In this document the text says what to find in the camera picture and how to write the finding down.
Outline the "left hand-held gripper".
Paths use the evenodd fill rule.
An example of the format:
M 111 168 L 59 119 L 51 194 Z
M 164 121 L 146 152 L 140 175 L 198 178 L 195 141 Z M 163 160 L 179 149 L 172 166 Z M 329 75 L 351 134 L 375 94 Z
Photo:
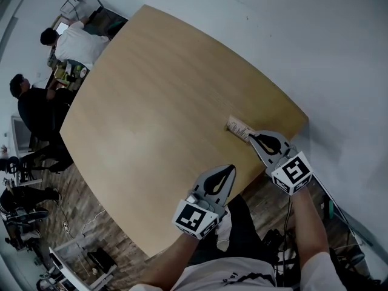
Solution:
M 200 174 L 186 199 L 180 200 L 172 223 L 194 238 L 205 238 L 226 215 L 235 178 L 234 165 L 218 166 Z

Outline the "white printed paper label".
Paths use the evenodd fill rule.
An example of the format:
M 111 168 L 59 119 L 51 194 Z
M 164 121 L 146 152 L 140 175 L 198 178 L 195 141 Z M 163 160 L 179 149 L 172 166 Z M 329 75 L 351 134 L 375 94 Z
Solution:
M 229 132 L 234 134 L 236 137 L 238 137 L 240 140 L 244 141 L 245 143 L 249 142 L 249 136 L 255 135 L 254 129 L 250 128 L 247 124 L 240 121 L 238 118 L 230 115 L 228 118 L 229 121 Z

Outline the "person's left forearm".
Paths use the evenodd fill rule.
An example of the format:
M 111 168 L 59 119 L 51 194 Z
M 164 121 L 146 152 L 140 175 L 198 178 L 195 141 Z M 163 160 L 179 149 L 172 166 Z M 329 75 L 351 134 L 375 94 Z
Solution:
M 150 263 L 141 281 L 163 291 L 169 291 L 179 280 L 198 244 L 199 239 L 183 233 Z

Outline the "person's right forearm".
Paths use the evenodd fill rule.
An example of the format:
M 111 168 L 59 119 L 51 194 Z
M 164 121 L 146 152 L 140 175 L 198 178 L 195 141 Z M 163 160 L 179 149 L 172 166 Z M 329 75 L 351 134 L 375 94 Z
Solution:
M 291 196 L 300 268 L 319 253 L 329 253 L 324 224 L 307 187 Z

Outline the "person's black trousers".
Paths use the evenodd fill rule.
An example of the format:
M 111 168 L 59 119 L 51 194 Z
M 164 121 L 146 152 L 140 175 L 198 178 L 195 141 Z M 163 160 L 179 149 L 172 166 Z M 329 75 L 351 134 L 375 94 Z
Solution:
M 274 265 L 271 251 L 263 244 L 256 232 L 249 207 L 241 195 L 237 195 L 228 203 L 231 214 L 232 228 L 229 235 L 228 249 L 223 252 L 217 248 L 217 235 L 212 230 L 202 239 L 189 265 L 197 265 L 220 258 L 243 257 L 265 261 Z

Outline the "person's white shirt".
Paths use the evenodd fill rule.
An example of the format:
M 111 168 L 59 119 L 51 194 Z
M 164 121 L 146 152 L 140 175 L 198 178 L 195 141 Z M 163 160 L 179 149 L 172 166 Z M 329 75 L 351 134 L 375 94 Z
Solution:
M 256 259 L 220 258 L 187 267 L 172 291 L 293 291 L 278 287 L 273 267 Z M 318 253 L 301 270 L 300 291 L 347 291 L 330 255 Z

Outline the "light wooden table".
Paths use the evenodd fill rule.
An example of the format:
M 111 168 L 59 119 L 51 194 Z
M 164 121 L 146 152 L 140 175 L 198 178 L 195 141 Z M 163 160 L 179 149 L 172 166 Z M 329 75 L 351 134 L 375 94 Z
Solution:
M 231 116 L 287 139 L 308 121 L 231 49 L 144 5 L 87 75 L 60 133 L 101 205 L 154 256 L 179 237 L 173 214 L 200 174 L 235 165 L 236 196 L 263 172 L 251 146 L 225 129 Z

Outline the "black floor box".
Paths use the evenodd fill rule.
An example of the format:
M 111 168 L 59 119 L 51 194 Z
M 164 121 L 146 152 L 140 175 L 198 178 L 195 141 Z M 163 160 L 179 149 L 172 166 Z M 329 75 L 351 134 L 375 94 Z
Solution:
M 117 266 L 112 257 L 102 248 L 98 248 L 94 252 L 88 252 L 87 256 L 102 270 L 104 274 L 108 274 L 112 267 Z

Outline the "white desk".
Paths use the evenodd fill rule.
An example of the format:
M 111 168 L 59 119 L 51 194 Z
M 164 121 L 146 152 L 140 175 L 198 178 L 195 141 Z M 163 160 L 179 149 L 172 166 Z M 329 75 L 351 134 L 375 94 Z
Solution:
M 13 156 L 22 158 L 31 153 L 30 146 L 32 134 L 23 120 L 12 115 L 10 118 L 10 150 Z
M 88 236 L 80 234 L 73 239 L 55 248 L 49 248 L 49 257 L 64 278 L 73 285 L 77 291 L 103 291 L 113 279 L 117 266 L 111 268 L 108 274 L 87 256 L 88 250 L 85 243 Z

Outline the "dark cluttered desk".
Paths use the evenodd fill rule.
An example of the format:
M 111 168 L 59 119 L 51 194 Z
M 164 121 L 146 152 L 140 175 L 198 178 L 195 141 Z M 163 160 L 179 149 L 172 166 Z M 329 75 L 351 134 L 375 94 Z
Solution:
M 107 36 L 110 40 L 112 40 L 116 36 L 116 34 L 127 22 L 127 19 L 122 17 L 121 15 L 107 9 L 103 10 L 101 7 L 99 7 L 90 16 L 86 18 L 88 18 L 89 21 L 85 25 L 85 31 L 93 35 Z M 70 25 L 73 22 L 78 20 L 69 21 L 69 22 L 66 22 L 66 24 Z M 49 84 L 54 80 L 56 69 L 60 67 L 62 64 L 66 64 L 68 62 L 73 65 L 81 65 L 85 67 L 84 65 L 76 61 L 69 60 L 69 61 L 61 62 L 55 57 L 55 49 L 53 47 L 50 47 L 48 66 L 52 69 L 52 74 L 50 75 L 49 81 L 47 82 L 46 86 L 49 86 Z

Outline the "grey wall conduit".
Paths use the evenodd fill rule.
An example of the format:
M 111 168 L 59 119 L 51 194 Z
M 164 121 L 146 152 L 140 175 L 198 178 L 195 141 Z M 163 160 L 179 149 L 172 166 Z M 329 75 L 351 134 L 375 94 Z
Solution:
M 9 23 L 8 23 L 8 26 L 6 27 L 6 29 L 4 31 L 2 39 L 0 40 L 0 62 L 2 60 L 2 57 L 4 56 L 6 46 L 10 40 L 10 37 L 11 37 L 17 23 L 18 23 L 18 18 L 12 16 Z

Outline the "grey wall electrical panel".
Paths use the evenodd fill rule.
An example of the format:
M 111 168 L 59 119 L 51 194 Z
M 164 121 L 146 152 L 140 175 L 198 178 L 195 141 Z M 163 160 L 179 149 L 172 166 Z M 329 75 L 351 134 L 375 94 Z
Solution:
M 5 11 L 9 7 L 12 0 L 0 0 L 0 20 L 5 14 Z

